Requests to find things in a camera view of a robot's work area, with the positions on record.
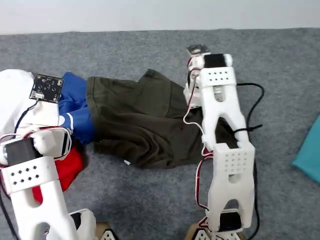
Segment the teal cloth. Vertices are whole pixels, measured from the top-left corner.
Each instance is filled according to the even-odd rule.
[[[311,127],[292,165],[320,183],[320,116]]]

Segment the white cloth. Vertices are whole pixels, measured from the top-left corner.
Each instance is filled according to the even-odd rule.
[[[33,85],[31,72],[20,69],[0,71],[0,136],[13,133],[21,114],[35,104],[36,100],[29,99]],[[57,126],[58,122],[58,104],[40,101],[25,115],[17,133],[24,134],[30,127]]]
[[[0,71],[0,136],[14,132],[33,84],[31,72],[19,69]]]

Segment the blue fabric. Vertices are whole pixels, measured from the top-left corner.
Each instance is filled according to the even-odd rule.
[[[311,127],[292,165],[320,183],[320,116]]]
[[[86,100],[87,81],[72,72],[66,72],[62,78],[59,115],[64,117],[64,123],[61,126],[73,128],[74,137],[82,144],[88,144],[94,139],[96,130]],[[68,113],[72,116],[73,126]]]

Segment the circuit board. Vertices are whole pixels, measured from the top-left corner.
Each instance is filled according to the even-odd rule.
[[[57,104],[63,84],[62,78],[37,74],[29,98]]]

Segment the gray carpet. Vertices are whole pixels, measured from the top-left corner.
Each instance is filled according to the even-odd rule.
[[[252,116],[256,146],[261,228],[259,240],[317,240],[320,185],[291,166],[320,110],[320,29],[202,30],[59,33],[0,36],[0,70],[24,69],[84,78],[134,79],[155,69],[183,85],[185,46],[205,43],[214,53],[230,53],[238,82],[256,82],[266,96]],[[259,96],[241,87],[246,114]],[[194,200],[195,165],[140,170],[87,147],[88,167],[65,199],[69,211],[91,209],[109,221],[121,240],[182,240],[189,225],[204,216]],[[200,198],[206,202],[212,163],[201,172]],[[6,206],[13,216],[10,203]],[[0,215],[0,239],[11,240]]]

